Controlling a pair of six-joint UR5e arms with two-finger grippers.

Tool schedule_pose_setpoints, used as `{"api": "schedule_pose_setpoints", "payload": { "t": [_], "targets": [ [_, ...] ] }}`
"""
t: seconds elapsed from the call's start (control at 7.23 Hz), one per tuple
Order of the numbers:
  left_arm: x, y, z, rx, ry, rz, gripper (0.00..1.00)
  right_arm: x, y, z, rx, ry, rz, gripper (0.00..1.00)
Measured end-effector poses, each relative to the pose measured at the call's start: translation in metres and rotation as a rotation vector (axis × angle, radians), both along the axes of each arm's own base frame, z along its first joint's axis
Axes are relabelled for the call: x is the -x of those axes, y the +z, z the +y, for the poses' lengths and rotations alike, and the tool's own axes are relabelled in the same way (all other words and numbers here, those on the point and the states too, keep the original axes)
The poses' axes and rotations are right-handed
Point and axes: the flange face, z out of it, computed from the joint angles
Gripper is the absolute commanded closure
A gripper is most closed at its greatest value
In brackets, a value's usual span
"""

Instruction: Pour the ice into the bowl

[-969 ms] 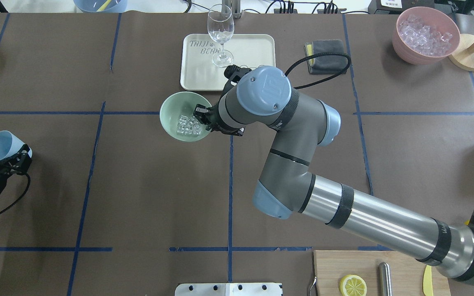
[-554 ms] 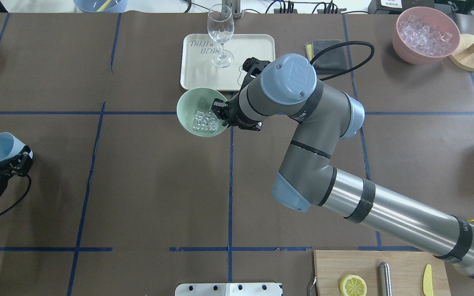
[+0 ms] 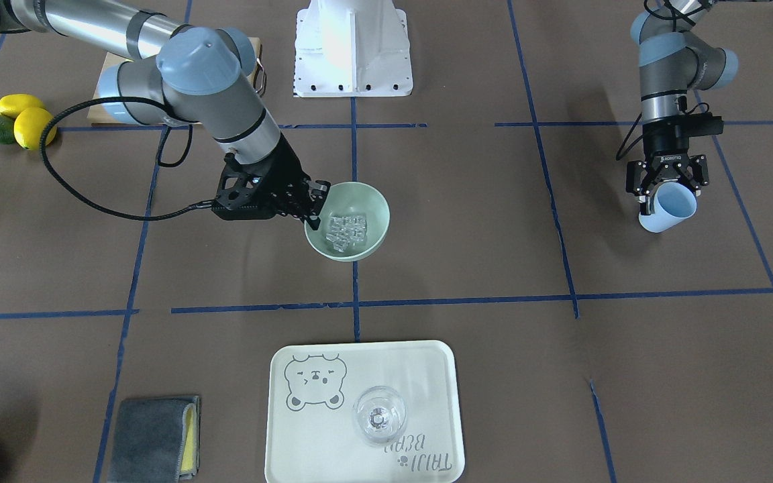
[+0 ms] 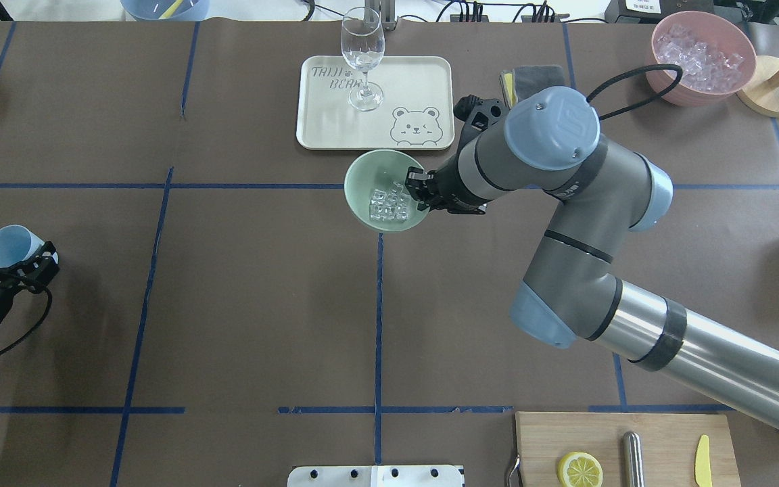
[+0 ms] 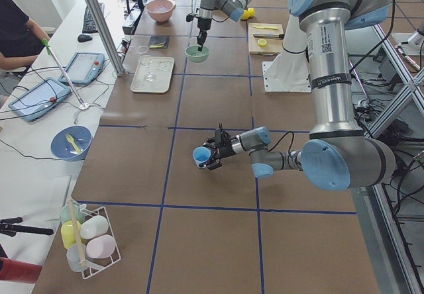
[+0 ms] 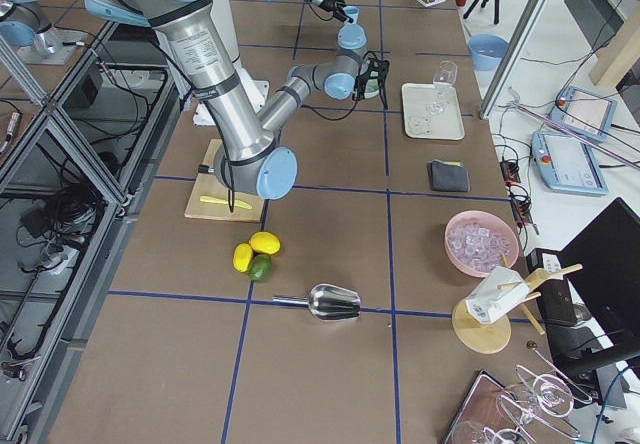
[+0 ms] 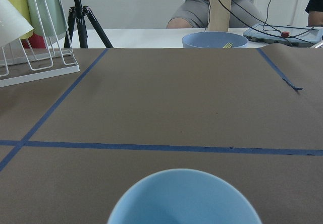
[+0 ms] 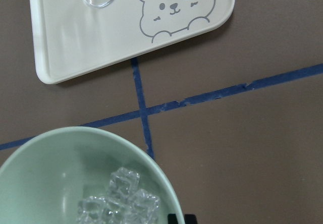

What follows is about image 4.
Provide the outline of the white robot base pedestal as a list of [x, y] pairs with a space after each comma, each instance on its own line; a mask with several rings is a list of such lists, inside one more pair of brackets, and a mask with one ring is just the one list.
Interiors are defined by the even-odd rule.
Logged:
[[456, 465], [300, 466], [287, 486], [465, 486], [464, 469]]

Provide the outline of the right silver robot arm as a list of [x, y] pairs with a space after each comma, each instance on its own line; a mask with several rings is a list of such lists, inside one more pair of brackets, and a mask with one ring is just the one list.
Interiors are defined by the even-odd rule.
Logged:
[[410, 167], [420, 207], [483, 214], [538, 186], [557, 207], [523, 274], [511, 320], [556, 348], [578, 339], [615, 352], [779, 431], [779, 350], [621, 279], [614, 259], [671, 206], [669, 175], [602, 133], [596, 110], [547, 87], [501, 115], [437, 170]]

